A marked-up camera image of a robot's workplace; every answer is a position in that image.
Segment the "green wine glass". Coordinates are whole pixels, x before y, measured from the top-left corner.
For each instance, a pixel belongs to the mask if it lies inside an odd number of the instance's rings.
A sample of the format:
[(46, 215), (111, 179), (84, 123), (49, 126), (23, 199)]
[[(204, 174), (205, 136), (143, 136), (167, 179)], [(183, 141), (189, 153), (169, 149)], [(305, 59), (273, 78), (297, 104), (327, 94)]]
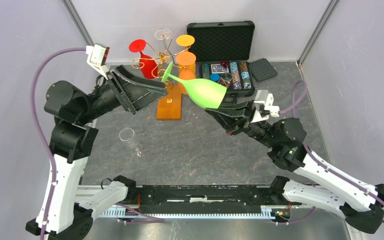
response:
[(205, 78), (181, 79), (171, 74), (173, 66), (174, 64), (171, 62), (166, 68), (161, 78), (163, 83), (168, 79), (177, 81), (183, 85), (189, 98), (203, 109), (217, 109), (220, 107), (228, 90), (225, 86)]

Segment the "orange wine glass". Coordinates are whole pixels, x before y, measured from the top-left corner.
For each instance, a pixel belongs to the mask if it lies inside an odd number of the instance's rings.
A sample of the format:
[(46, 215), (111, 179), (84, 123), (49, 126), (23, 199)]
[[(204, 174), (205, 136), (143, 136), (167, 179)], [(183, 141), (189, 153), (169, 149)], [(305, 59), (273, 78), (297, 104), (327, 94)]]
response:
[(192, 80), (196, 78), (196, 56), (184, 51), (176, 56), (178, 66), (178, 77), (182, 80)]

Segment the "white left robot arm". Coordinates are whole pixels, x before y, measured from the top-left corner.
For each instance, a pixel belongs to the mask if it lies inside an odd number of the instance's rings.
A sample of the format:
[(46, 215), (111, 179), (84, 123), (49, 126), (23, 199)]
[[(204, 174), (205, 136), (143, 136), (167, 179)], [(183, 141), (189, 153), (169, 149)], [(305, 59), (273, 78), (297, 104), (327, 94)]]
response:
[(136, 114), (167, 94), (164, 83), (134, 76), (123, 66), (112, 69), (106, 83), (90, 94), (65, 80), (53, 83), (44, 105), (55, 119), (46, 144), (51, 154), (47, 192), (39, 215), (26, 223), (26, 230), (36, 236), (47, 234), (51, 240), (82, 240), (111, 206), (133, 203), (138, 196), (136, 182), (122, 175), (89, 199), (75, 200), (98, 134), (89, 123), (118, 107)]

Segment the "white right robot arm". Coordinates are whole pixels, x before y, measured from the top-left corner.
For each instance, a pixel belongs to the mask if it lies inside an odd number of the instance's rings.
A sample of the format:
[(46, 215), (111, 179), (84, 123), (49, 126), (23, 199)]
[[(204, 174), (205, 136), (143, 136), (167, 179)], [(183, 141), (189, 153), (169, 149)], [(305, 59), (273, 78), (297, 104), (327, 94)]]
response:
[(319, 185), (311, 189), (283, 176), (277, 176), (269, 189), (275, 204), (303, 203), (343, 218), (353, 228), (374, 234), (384, 224), (384, 184), (363, 182), (328, 163), (304, 142), (307, 135), (296, 117), (268, 123), (278, 118), (278, 106), (247, 101), (218, 108), (206, 108), (226, 133), (240, 133), (263, 144), (268, 156), (280, 169), (303, 176)]

